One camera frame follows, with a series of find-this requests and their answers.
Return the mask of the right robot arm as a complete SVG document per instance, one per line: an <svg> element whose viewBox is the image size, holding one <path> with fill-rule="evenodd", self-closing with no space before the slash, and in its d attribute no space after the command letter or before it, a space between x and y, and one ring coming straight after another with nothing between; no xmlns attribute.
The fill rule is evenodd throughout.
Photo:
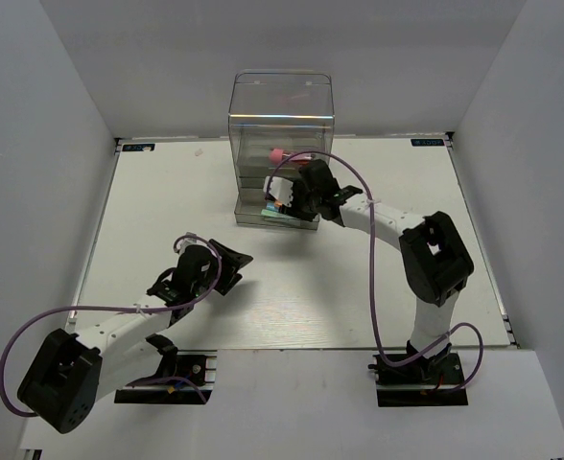
<svg viewBox="0 0 564 460"><path fill-rule="evenodd" d="M450 216L436 212L422 216L400 211L377 200L365 179L346 161L333 157L360 182L339 186L328 164L315 159L290 180L275 172L265 179L263 191L284 206L319 216L338 226L359 230L369 237L368 296L372 330L385 365L408 366L410 374L428 382L443 369L440 356L450 346L450 335L462 325L451 324L460 292L474 272L474 263ZM385 242L401 254L406 281L416 299L409 356L392 361L379 334L375 295L375 245Z"/></svg>

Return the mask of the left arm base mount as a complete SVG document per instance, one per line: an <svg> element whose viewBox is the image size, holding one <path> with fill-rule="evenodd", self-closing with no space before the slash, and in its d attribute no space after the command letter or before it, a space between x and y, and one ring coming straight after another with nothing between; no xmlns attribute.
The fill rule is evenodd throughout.
<svg viewBox="0 0 564 460"><path fill-rule="evenodd" d="M178 352L163 356L154 371L117 390L116 404L204 405L214 389L217 353Z"/></svg>

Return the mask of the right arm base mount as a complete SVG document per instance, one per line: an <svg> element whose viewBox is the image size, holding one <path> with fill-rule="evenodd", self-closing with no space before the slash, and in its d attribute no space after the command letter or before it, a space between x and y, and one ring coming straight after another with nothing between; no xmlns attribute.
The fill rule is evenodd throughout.
<svg viewBox="0 0 564 460"><path fill-rule="evenodd" d="M465 381L457 353L449 353L428 368L418 361L403 367L391 367L375 355L367 369L374 375L379 407L467 406L466 390L454 390Z"/></svg>

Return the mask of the green capped highlighter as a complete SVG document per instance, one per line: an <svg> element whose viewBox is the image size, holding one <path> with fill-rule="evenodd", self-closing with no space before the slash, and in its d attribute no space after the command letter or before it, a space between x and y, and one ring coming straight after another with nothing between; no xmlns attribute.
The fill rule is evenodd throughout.
<svg viewBox="0 0 564 460"><path fill-rule="evenodd" d="M262 209L261 210L261 216L268 218L268 219L282 219L284 217L279 212L272 210L272 209L269 209L269 208Z"/></svg>

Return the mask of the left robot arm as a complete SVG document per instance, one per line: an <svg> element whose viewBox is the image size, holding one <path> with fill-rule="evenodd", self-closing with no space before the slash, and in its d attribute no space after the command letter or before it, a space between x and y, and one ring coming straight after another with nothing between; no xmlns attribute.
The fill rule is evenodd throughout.
<svg viewBox="0 0 564 460"><path fill-rule="evenodd" d="M95 402L126 386L191 388L203 399L204 365L183 363L164 335L207 294L226 295L252 256L186 234L174 244L177 263L163 270L132 306L107 320L43 340L17 398L59 433L75 429Z"/></svg>

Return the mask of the blue capped highlighter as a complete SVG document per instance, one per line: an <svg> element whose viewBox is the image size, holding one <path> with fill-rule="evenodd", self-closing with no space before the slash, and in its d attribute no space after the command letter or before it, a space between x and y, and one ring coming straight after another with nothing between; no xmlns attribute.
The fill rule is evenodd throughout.
<svg viewBox="0 0 564 460"><path fill-rule="evenodd" d="M281 216L264 217L264 222L272 226L285 228L303 228L307 224L306 221L301 219Z"/></svg>

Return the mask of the clear drawer organizer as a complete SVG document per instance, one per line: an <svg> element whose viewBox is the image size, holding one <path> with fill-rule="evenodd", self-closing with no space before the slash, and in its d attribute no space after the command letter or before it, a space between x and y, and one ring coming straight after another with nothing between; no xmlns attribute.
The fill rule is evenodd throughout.
<svg viewBox="0 0 564 460"><path fill-rule="evenodd" d="M243 70L234 79L227 116L238 198L236 222L274 227L264 222L265 178L277 165L271 149L311 153L332 148L335 112L332 79L308 70ZM286 163L278 176L296 179L300 165ZM315 230L318 219L303 229Z"/></svg>

